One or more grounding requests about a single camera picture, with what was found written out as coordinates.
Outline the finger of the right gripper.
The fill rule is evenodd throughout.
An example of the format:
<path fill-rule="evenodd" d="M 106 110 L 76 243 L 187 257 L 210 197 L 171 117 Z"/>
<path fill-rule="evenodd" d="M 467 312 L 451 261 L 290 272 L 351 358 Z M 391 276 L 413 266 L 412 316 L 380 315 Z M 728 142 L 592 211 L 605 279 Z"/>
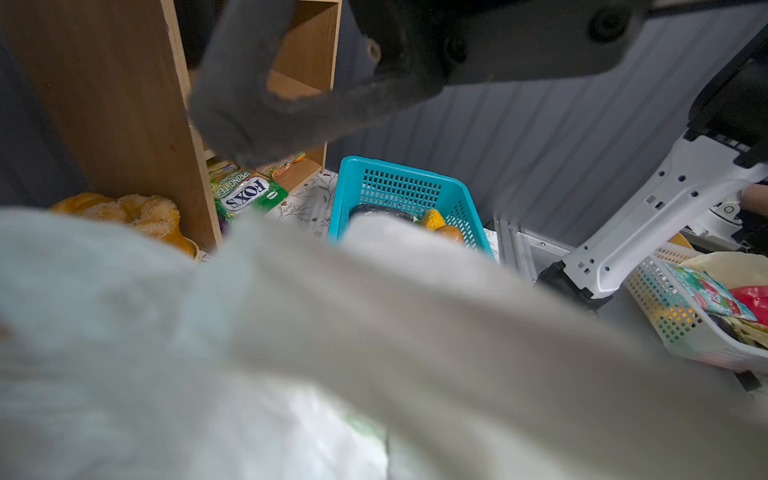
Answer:
<path fill-rule="evenodd" d="M 439 94 L 446 84 L 430 1 L 354 1 L 362 33 L 381 52 L 372 77 L 286 100 L 268 88 L 295 1 L 232 1 L 215 28 L 188 100 L 204 141 L 248 167 L 367 128 Z"/>

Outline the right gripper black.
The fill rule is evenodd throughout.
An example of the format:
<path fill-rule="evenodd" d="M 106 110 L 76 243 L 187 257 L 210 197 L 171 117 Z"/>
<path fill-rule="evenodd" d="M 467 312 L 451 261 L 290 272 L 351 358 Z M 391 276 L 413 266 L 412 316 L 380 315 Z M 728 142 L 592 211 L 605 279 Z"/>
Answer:
<path fill-rule="evenodd" d="M 617 65 L 647 1 L 353 1 L 375 79 L 438 86 L 583 77 Z"/>

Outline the teal plastic fruit basket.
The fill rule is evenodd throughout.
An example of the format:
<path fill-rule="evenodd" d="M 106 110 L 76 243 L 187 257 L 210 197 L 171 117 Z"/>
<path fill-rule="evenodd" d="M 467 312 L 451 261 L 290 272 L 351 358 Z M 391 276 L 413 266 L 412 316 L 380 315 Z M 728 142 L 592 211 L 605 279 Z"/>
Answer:
<path fill-rule="evenodd" d="M 429 210 L 458 228 L 467 247 L 493 252 L 468 188 L 460 181 L 426 170 L 382 160 L 347 156 L 340 164 L 327 238 L 338 241 L 351 211 L 359 205 L 376 205 L 421 218 Z"/>

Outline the white plastic grocery bag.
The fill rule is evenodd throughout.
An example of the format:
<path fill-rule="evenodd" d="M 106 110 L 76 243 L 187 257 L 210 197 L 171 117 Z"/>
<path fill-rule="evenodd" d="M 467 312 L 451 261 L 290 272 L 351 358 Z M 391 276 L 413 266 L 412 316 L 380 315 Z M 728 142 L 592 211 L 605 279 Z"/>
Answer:
<path fill-rule="evenodd" d="M 386 217 L 249 217 L 206 263 L 1 212 L 5 479 L 763 479 L 746 401 L 490 258 Z"/>

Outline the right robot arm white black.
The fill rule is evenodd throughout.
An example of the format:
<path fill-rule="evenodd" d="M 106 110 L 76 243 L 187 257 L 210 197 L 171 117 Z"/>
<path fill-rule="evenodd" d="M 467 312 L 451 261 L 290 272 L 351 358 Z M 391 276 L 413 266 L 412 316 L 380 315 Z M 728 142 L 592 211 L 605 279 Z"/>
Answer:
<path fill-rule="evenodd" d="M 188 113 L 218 154 L 249 166 L 368 127 L 454 84 L 594 75 L 624 57 L 650 18 L 703 1 L 355 1 L 373 76 L 296 100 L 268 90 L 293 1 L 232 1 L 208 44 Z M 662 241 L 767 174 L 767 35 L 697 96 L 658 171 L 540 283 L 596 309 Z"/>

